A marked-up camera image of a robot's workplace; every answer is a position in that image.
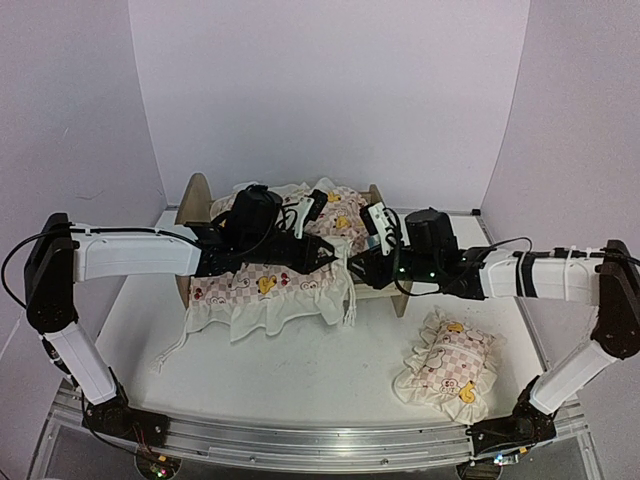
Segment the duck print ruffled bed cover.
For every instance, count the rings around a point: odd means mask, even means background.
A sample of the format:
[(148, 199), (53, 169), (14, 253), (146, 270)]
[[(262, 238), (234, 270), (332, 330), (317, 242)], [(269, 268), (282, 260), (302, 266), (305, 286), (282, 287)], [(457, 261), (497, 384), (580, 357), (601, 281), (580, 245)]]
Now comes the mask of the duck print ruffled bed cover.
[(190, 335), (214, 322), (229, 327), (232, 343), (262, 329), (276, 336), (286, 322), (320, 316), (329, 326), (353, 326), (356, 290), (347, 259), (364, 250), (368, 233), (360, 209), (372, 194), (320, 179), (315, 188), (328, 195), (319, 219), (304, 231), (318, 235), (336, 248), (338, 260), (311, 274), (299, 274), (283, 266), (244, 265), (236, 273), (219, 277), (176, 279), (186, 307), (180, 337), (150, 364), (156, 374), (169, 357), (182, 349)]

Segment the wooden pet bed frame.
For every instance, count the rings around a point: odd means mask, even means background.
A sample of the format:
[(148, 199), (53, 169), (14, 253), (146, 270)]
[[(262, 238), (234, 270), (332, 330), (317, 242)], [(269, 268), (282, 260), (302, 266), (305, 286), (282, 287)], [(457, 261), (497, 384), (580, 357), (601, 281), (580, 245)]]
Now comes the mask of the wooden pet bed frame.
[[(376, 184), (370, 184), (368, 190), (360, 194), (368, 201), (375, 204), (383, 202), (383, 196)], [(181, 202), (177, 208), (174, 225), (184, 226), (189, 222), (204, 222), (210, 220), (210, 207), (214, 199), (211, 195), (209, 183), (203, 173), (191, 175)], [(190, 280), (184, 276), (176, 276), (176, 284), (181, 301), (186, 308), (189, 306)], [(409, 296), (402, 293), (392, 282), (390, 286), (382, 290), (375, 290), (365, 285), (362, 281), (355, 281), (355, 296), (357, 300), (390, 298), (396, 317), (402, 318), (406, 312)]]

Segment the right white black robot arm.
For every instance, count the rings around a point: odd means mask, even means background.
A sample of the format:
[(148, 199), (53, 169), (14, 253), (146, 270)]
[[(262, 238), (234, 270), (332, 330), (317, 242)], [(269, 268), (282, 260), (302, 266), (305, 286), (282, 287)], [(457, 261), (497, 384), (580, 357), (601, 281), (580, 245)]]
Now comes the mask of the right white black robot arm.
[(505, 242), (459, 248), (449, 216), (433, 208), (405, 218), (378, 202), (360, 211), (378, 244), (352, 257), (349, 270), (366, 285), (434, 285), (434, 293), (465, 300), (563, 300), (594, 306), (597, 320), (558, 365), (531, 380), (508, 416), (483, 420), (466, 431), (475, 457), (513, 454), (556, 435), (562, 404), (610, 365), (639, 352), (639, 262), (624, 242), (599, 250), (558, 247), (509, 250)]

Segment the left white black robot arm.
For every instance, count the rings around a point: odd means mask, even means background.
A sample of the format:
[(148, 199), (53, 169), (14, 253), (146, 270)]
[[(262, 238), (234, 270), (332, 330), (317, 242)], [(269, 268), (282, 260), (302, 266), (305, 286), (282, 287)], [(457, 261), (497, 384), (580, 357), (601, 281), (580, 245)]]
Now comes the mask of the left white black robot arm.
[(325, 193), (291, 205), (264, 185), (251, 185), (210, 222), (189, 222), (186, 236), (150, 227), (96, 227), (51, 215), (32, 239), (24, 267), (25, 310), (54, 364), (79, 388), (83, 424), (96, 435), (161, 447), (169, 418), (130, 405), (125, 389), (79, 323), (75, 286), (108, 277), (218, 277), (245, 264), (310, 274), (333, 262), (333, 247), (304, 231), (320, 216)]

